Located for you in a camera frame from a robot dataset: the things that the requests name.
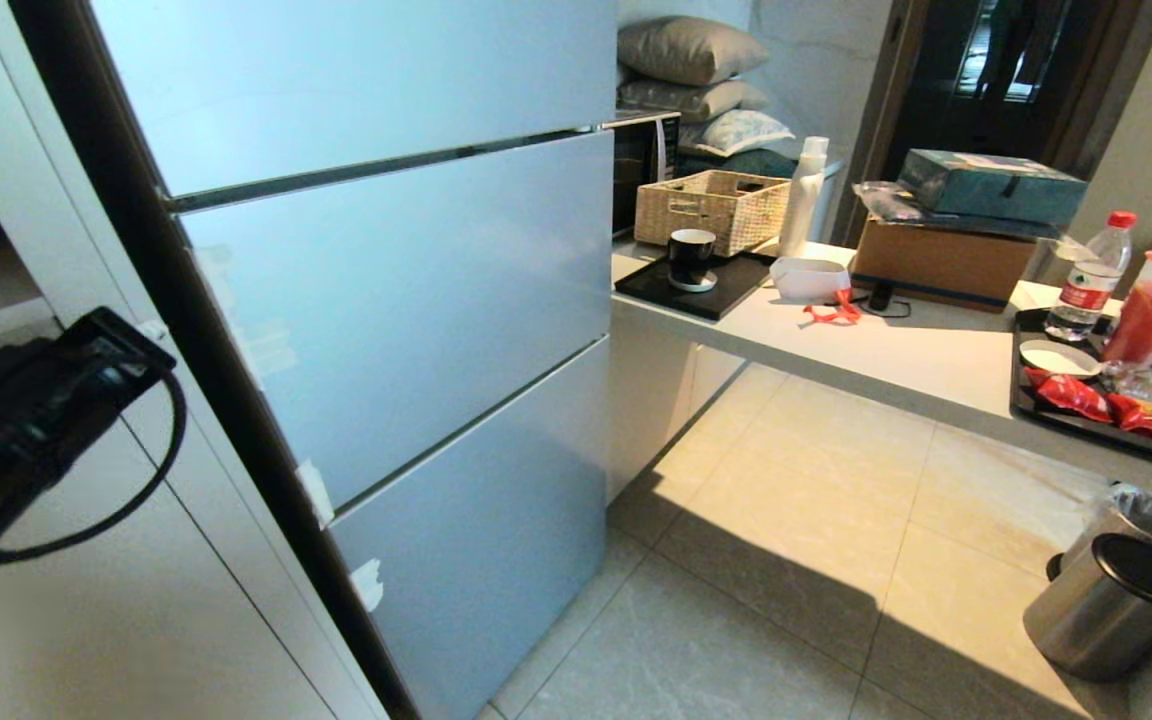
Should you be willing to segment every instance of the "refrigerator drawer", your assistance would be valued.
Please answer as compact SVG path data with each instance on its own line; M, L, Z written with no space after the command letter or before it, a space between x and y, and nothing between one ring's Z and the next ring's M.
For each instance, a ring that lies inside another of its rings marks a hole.
M612 118L607 0L92 0L168 195Z
M180 218L333 506L607 332L611 152L591 132Z
M602 561L607 348L329 525L422 717L475 717Z

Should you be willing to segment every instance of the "microwave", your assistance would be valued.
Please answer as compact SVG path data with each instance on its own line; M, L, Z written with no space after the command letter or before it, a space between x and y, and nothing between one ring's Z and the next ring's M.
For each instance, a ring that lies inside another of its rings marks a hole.
M679 162L676 111L616 109L600 126L615 132L612 161L612 237L634 232L639 187L673 179Z

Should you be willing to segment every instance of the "refrigerator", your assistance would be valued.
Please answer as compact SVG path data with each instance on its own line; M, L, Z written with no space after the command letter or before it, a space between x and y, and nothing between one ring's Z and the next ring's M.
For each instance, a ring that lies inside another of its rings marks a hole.
M353 594L351 647L420 717L475 717L602 561L614 6L28 5L184 359Z

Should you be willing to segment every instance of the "black lid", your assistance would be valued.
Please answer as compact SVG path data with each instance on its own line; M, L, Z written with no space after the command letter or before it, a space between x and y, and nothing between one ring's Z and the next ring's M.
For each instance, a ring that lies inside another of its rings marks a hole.
M1092 556L1126 591L1152 602L1152 544L1117 533L1097 536Z

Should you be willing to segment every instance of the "black tray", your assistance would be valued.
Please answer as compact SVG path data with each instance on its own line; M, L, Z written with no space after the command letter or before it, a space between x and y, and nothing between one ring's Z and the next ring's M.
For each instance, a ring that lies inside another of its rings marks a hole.
M1053 425L1053 427L1066 430L1074 434L1091 437L1105 445L1112 445L1121 450L1132 450L1135 454L1147 456L1152 460L1152 437L1138 433L1129 433L1126 430L1114 427L1107 423L1089 420L1082 415L1066 414L1064 411L1047 404L1034 393L1029 376L1025 374L1024 361L1020 358L1020 343L1028 340L1052 340L1046 332L1043 332L1043 323L1047 319L1047 309L1021 310L1016 313L1016 323L1011 326L1011 407L1020 414L1030 418L1041 420ZM1092 331L1092 336L1087 341L1071 342L1074 347L1092 355L1101 356L1101 348L1105 346L1105 333L1108 331L1108 319L1101 318ZM1107 389L1101 384L1100 377L1084 379L1101 395Z
M669 285L669 260L659 259L616 281L616 291L657 305L695 314L705 320L721 320L733 306L767 281L768 267L776 258L755 252L738 252L732 258L714 258L708 268L718 276L714 290L681 291Z

